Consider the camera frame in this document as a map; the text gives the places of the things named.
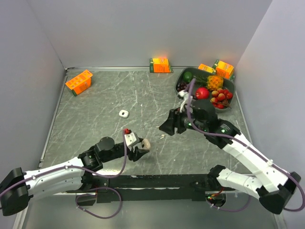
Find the pink earbud charging case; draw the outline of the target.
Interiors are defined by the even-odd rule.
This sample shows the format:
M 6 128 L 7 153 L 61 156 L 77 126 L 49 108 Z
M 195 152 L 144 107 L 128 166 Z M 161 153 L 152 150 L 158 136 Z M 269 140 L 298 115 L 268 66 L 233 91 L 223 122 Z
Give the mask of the pink earbud charging case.
M 141 146 L 142 146 L 142 149 L 145 149 L 145 150 L 150 150 L 150 148 L 151 148 L 151 144 L 150 144 L 149 140 L 146 138 L 141 141 Z

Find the white earbud charging case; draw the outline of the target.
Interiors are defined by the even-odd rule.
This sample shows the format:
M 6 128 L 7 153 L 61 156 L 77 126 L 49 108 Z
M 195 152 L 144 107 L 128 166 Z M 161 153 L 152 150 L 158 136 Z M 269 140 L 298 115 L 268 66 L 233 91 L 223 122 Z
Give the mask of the white earbud charging case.
M 127 110 L 120 110 L 119 111 L 119 117 L 121 118 L 128 118 L 129 112 Z

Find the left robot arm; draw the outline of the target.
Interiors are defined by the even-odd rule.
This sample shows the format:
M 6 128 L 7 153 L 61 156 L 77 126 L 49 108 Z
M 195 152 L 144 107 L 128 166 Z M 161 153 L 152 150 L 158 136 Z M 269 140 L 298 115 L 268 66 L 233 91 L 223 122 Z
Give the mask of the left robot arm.
M 115 143 L 110 137 L 102 138 L 88 150 L 66 162 L 24 172 L 11 170 L 0 184 L 0 209 L 4 216 L 24 210 L 31 199 L 40 199 L 53 194 L 93 189 L 94 179 L 103 164 L 123 157 L 125 161 L 137 161 L 149 153 L 151 144 L 146 138 L 132 140 L 125 137 Z

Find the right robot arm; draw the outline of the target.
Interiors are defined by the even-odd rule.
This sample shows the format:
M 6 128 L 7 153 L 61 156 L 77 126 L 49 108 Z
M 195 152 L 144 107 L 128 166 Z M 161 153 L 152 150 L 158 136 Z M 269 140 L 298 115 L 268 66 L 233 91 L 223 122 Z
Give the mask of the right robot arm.
M 238 174 L 217 165 L 210 170 L 208 178 L 209 187 L 213 190 L 229 187 L 242 191 L 258 199 L 268 211 L 280 214 L 287 209 L 286 205 L 295 190 L 301 188 L 301 177 L 296 172 L 281 169 L 257 151 L 236 126 L 218 118 L 210 102 L 196 100 L 171 109 L 159 129 L 168 135 L 181 134 L 187 129 L 196 130 L 251 172 L 250 176 Z

